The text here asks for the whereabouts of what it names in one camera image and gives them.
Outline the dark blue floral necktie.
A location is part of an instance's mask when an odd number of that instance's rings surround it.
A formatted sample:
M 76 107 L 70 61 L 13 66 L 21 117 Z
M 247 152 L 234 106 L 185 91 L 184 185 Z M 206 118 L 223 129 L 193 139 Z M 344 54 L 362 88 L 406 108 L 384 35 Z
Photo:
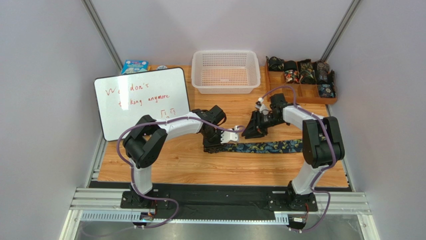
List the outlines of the dark blue floral necktie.
M 252 143 L 227 143 L 219 150 L 219 152 L 253 154 L 291 154 L 301 153 L 302 151 L 302 139 Z

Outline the white plastic perforated basket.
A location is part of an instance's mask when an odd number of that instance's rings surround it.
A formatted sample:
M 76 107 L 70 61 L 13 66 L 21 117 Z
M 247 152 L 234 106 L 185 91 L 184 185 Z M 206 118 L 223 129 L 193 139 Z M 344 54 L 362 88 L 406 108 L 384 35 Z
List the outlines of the white plastic perforated basket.
M 191 84 L 201 94 L 249 94 L 261 85 L 251 50 L 200 50 L 193 54 Z

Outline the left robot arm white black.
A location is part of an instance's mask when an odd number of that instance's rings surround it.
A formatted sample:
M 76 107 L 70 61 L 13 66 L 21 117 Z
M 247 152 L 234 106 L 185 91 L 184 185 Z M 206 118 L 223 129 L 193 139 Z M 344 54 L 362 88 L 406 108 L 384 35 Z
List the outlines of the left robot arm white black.
M 122 141 L 131 169 L 131 188 L 138 195 L 146 195 L 153 189 L 152 165 L 159 158 L 168 140 L 189 134 L 202 134 L 206 152 L 213 153 L 222 143 L 223 130 L 218 126 L 226 122 L 225 112 L 217 105 L 210 110 L 195 109 L 188 114 L 169 119 L 163 124 L 150 115 L 137 122 L 144 126 L 132 129 Z

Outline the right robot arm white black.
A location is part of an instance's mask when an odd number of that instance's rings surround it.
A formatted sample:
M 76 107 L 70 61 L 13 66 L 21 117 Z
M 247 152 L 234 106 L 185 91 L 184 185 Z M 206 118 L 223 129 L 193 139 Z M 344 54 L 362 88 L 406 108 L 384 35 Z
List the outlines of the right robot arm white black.
M 268 128 L 280 124 L 293 125 L 302 131 L 304 163 L 298 175 L 289 182 L 283 202 L 291 210 L 301 210 L 314 201 L 314 190 L 326 170 L 345 156 L 345 148 L 336 117 L 315 115 L 286 101 L 284 94 L 270 97 L 270 108 L 260 98 L 257 110 L 242 133 L 245 139 L 262 138 Z

